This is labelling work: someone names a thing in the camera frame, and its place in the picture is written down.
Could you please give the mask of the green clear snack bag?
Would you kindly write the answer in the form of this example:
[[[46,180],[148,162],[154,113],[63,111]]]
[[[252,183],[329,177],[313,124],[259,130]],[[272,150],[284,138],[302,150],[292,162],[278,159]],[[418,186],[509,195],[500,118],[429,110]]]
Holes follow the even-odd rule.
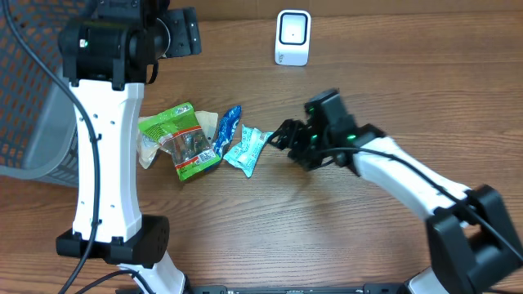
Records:
[[[203,172],[221,159],[208,142],[189,102],[139,122],[138,128],[171,154],[181,181]]]

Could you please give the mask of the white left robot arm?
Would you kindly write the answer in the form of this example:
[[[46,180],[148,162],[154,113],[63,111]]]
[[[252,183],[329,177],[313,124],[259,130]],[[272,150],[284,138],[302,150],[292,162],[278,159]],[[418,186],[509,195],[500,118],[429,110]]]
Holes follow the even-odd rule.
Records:
[[[102,259],[142,293],[187,293],[168,255],[169,221],[141,213],[136,191],[138,115],[162,58],[201,51],[193,7],[166,1],[98,1],[69,20],[58,44],[77,99],[78,204],[56,240],[61,256]]]

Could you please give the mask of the white barcode scanner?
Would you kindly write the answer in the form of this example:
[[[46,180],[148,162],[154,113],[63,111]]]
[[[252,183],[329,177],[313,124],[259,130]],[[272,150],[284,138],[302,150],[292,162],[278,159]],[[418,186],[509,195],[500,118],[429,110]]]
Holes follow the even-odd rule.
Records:
[[[311,15],[304,10],[282,10],[277,16],[275,63],[305,66],[311,41]]]

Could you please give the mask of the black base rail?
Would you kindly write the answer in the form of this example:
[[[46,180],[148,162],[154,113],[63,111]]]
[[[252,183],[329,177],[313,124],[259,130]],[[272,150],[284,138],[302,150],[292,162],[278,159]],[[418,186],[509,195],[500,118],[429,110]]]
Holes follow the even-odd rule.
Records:
[[[191,294],[409,294],[403,283],[366,283],[359,287],[193,286]]]

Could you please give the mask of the blue snack packet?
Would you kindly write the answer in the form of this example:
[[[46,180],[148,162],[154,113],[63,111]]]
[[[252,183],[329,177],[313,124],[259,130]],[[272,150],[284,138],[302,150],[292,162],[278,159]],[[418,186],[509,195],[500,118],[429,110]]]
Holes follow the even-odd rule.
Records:
[[[236,105],[227,110],[222,116],[217,129],[217,138],[212,145],[219,159],[216,163],[208,167],[206,172],[210,172],[211,170],[217,168],[221,163],[223,156],[226,154],[230,144],[234,139],[235,130],[239,124],[241,113],[242,107],[240,105]]]

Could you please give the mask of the light teal snack packet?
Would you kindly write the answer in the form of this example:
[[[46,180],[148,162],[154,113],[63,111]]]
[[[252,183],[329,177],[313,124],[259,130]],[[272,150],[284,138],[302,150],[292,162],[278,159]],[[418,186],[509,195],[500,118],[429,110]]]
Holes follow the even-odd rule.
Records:
[[[247,178],[253,175],[259,155],[272,135],[257,128],[242,126],[241,141],[234,145],[224,156],[233,167],[241,169]]]

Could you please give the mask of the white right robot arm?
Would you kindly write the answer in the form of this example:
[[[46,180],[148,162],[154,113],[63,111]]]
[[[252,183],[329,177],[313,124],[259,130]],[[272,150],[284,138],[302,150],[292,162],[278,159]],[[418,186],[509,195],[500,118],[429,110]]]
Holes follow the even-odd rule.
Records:
[[[403,283],[371,284],[365,293],[485,293],[522,267],[522,243],[501,194],[471,189],[407,154],[383,130],[360,126],[338,89],[304,105],[306,120],[285,120],[268,139],[307,171],[346,167],[400,201],[427,232],[431,264]]]

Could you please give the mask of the beige paper snack bag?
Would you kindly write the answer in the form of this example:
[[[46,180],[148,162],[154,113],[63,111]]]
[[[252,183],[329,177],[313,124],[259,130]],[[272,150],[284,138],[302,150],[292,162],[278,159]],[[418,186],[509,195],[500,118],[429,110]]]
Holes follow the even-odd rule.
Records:
[[[212,144],[212,140],[216,135],[217,124],[218,124],[218,113],[212,113],[208,111],[196,111],[195,117],[199,125],[202,127],[203,133],[207,138],[209,144]],[[150,139],[148,136],[143,134],[140,130],[137,130],[137,153],[138,162],[144,168],[150,168],[156,158],[158,152],[163,151],[164,153],[171,154],[170,151],[162,147],[159,143]]]

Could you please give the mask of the grey plastic mesh basket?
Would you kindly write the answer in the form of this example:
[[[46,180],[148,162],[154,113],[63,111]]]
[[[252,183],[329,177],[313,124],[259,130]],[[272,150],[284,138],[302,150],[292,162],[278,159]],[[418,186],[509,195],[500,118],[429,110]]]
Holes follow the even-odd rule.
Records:
[[[10,0],[17,31],[57,76],[57,37],[68,20],[85,12],[80,0]],[[1,173],[21,180],[78,185],[74,106],[16,41],[1,20]]]

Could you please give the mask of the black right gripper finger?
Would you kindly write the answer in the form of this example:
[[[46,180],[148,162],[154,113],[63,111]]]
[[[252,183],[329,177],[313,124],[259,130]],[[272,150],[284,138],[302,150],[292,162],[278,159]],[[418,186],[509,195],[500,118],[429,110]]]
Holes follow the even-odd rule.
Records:
[[[288,136],[277,136],[268,140],[268,144],[276,149],[291,149],[292,140]]]
[[[294,126],[294,120],[293,119],[286,119],[277,128],[277,130],[274,131],[270,135],[269,141],[278,141],[278,140],[282,140],[283,138],[289,136],[290,133],[293,131],[293,126]]]

